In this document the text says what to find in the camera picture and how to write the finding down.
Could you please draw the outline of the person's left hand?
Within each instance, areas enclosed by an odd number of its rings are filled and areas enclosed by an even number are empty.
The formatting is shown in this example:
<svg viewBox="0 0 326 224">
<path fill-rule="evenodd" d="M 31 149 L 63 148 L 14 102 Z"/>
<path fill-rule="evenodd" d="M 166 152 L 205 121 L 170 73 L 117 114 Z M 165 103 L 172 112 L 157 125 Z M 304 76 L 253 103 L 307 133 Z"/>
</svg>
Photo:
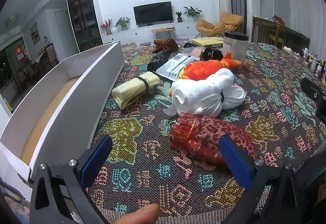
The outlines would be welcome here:
<svg viewBox="0 0 326 224">
<path fill-rule="evenodd" d="M 149 204 L 137 211 L 126 214 L 115 220 L 115 224 L 147 224 L 156 223 L 160 214 L 160 206 L 157 203 Z"/>
</svg>

